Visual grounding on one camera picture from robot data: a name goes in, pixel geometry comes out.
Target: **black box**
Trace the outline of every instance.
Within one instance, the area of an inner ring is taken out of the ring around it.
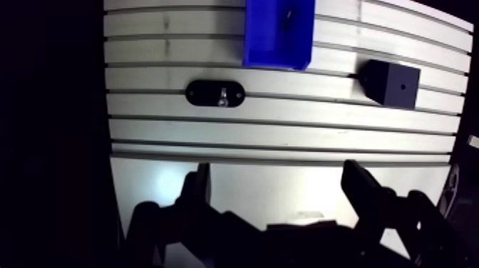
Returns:
[[[385,106],[414,109],[421,70],[370,60],[359,71],[366,96]]]

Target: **blue bin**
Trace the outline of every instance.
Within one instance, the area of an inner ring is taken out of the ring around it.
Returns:
[[[315,0],[247,0],[243,66],[304,70],[311,62]]]

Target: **black oval bracket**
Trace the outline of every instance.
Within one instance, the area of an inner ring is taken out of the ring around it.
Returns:
[[[195,80],[186,88],[185,96],[195,106],[234,108],[243,103],[246,92],[235,81]]]

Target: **metal slat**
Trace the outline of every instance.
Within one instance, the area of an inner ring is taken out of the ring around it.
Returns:
[[[231,34],[242,35],[244,13],[240,11],[160,11],[116,14],[105,17],[105,35]],[[472,37],[466,33],[472,44]],[[360,26],[314,22],[314,41],[368,49],[414,58],[468,72],[470,57],[424,41]]]
[[[467,21],[454,17],[440,10],[433,9],[432,7],[425,6],[420,3],[416,3],[414,1],[410,1],[410,0],[374,0],[374,1],[392,4],[394,6],[400,6],[404,9],[408,9],[410,11],[424,14],[426,16],[430,16],[432,18],[438,19],[439,21],[444,21],[446,23],[455,25],[467,31],[474,30],[474,25],[472,25],[471,23]]]
[[[245,0],[104,0],[105,10],[139,9],[164,6],[240,6]]]
[[[173,92],[185,89],[189,82],[196,79],[233,80],[241,83],[248,94],[280,98],[328,98],[375,104],[366,98],[361,86],[352,78],[312,73],[239,68],[107,68],[105,79],[107,89],[127,92]],[[419,89],[416,108],[460,113],[463,102],[464,97]]]
[[[413,58],[468,72],[470,56],[413,38],[332,21],[314,22],[314,41]]]
[[[105,1],[105,9],[130,9],[130,8],[144,8],[144,7],[179,7],[179,6],[192,6],[194,9],[196,6],[231,6],[238,7],[244,6],[243,1],[221,1],[221,0],[178,0],[178,1],[153,1],[153,0],[140,0],[140,1]],[[322,16],[330,16],[340,19],[348,19],[352,21],[366,22],[374,26],[380,26],[381,28],[388,28],[397,31],[402,31],[408,34],[414,34],[424,38],[429,38],[440,43],[454,46],[464,51],[471,51],[472,48],[472,36],[464,31],[455,29],[445,25],[444,23],[437,22],[432,19],[418,16],[417,14],[391,8],[390,6],[384,6],[379,2],[357,1],[357,0],[320,0],[316,1],[316,14]],[[470,27],[466,27],[469,31],[472,31],[472,24],[462,21]]]
[[[473,48],[470,34],[430,19],[370,2],[364,2],[361,11],[361,21],[368,24],[415,34],[467,52]]]
[[[388,128],[407,131],[454,133],[459,117],[419,113],[409,110],[306,100],[247,98],[236,108],[197,107],[184,96],[109,94],[110,115],[160,116],[162,118],[209,118],[254,120],[258,123],[319,125],[341,128]]]
[[[244,11],[155,11],[104,18],[105,36],[244,34]]]
[[[110,133],[112,139],[117,140],[249,145],[290,150],[394,150],[437,153],[450,152],[455,140],[453,136],[341,128],[116,119],[110,120]]]
[[[309,163],[319,165],[324,162],[345,161],[355,159],[359,162],[375,163],[447,163],[449,155],[412,155],[385,153],[335,153],[335,152],[302,152],[288,150],[255,150],[234,148],[205,148],[194,146],[138,145],[113,143],[113,153],[132,153],[148,155],[172,155],[191,160],[199,159],[235,159],[253,161],[282,161],[283,163]]]
[[[355,73],[358,66],[373,56],[352,51],[313,47],[310,71]],[[233,40],[141,40],[105,43],[107,63],[156,63],[157,65],[206,63],[241,66],[242,42]],[[390,60],[421,69],[420,84],[433,88],[465,92],[467,77],[407,61]]]

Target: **dark background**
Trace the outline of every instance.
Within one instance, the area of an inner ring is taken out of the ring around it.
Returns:
[[[478,20],[473,0],[422,2]],[[0,265],[111,267],[118,222],[103,1],[5,1],[0,14]],[[478,61],[453,154],[460,196],[450,219],[476,255],[479,150],[466,140],[479,135]]]

